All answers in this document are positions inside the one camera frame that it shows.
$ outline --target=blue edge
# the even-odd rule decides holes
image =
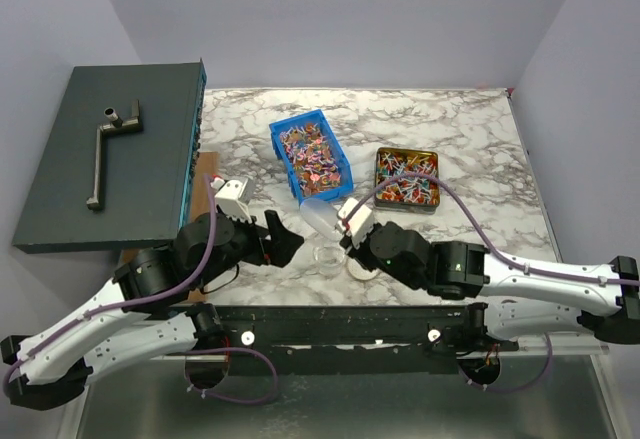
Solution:
[[[302,190],[300,189],[300,185],[298,184],[296,174],[293,171],[293,165],[289,162],[289,159],[287,159],[287,155],[284,152],[284,146],[280,142],[280,133],[288,131],[294,126],[304,127],[309,122],[312,124],[317,124],[320,127],[322,134],[328,138],[327,142],[329,143],[329,148],[331,149],[333,157],[337,158],[336,163],[341,174],[341,184],[339,187],[331,189],[330,191],[320,192],[309,197],[321,199],[328,202],[345,196],[353,191],[351,166],[349,165],[347,156],[345,156],[344,152],[342,152],[342,148],[340,147],[336,136],[333,134],[331,127],[329,127],[329,123],[324,117],[324,114],[320,109],[317,109],[300,116],[295,116],[290,119],[285,119],[283,121],[273,122],[269,124],[269,129],[271,129],[271,144],[273,146],[273,150],[275,151],[277,158],[281,159],[282,162],[284,162],[285,167],[287,168],[287,179],[289,180],[289,188],[291,189],[291,193],[293,194],[293,196],[298,200],[298,204],[302,204],[302,201],[308,199],[309,197],[304,197],[302,195]]]
[[[180,209],[180,226],[185,226],[189,220],[189,212],[191,211],[191,192],[193,190],[193,177],[191,177],[190,169],[191,162],[193,161],[193,145],[194,138],[198,127],[200,127],[198,118],[202,117],[202,108],[204,107],[204,86],[207,83],[207,73],[204,70],[204,66],[201,67],[202,75],[200,76],[200,82],[198,84],[200,100],[193,115],[193,126],[191,128],[191,140],[189,142],[189,161],[187,162],[187,170],[184,175],[184,186],[182,189],[182,207]]]

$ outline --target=gray floor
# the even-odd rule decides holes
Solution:
[[[541,358],[505,359],[501,385],[536,374]],[[260,394],[260,379],[232,378],[225,392]],[[427,374],[281,378],[271,405],[245,407],[187,393],[180,361],[153,361],[92,388],[82,439],[612,438],[588,357],[560,357],[527,392],[475,391],[459,376]]]

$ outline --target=colorful pins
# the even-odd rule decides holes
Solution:
[[[316,124],[292,127],[280,134],[280,141],[305,197],[340,186],[342,177],[336,160]]]
[[[428,151],[395,149],[383,147],[376,155],[376,185],[403,172],[422,172],[438,175],[438,155]],[[435,208],[440,204],[438,186],[426,179],[407,178],[391,184],[376,194],[378,206],[397,206],[398,208],[420,209]]]

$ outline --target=gray box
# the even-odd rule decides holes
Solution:
[[[201,62],[74,68],[13,245],[42,253],[172,240],[188,219],[205,83]],[[134,99],[144,130],[105,142],[104,210],[90,211],[96,128],[108,107],[127,118]]]

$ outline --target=wooden piece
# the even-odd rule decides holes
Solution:
[[[217,174],[218,173],[218,159],[217,152],[203,152],[196,162],[196,170],[193,182],[193,191],[191,193],[191,211],[189,213],[189,221],[193,221],[199,215],[209,212],[209,199],[207,198],[207,190],[205,189],[204,180],[202,176],[204,174]],[[121,261],[123,263],[131,261],[139,249],[127,249],[122,252]],[[187,302],[204,302],[206,296],[200,291],[191,291]]]

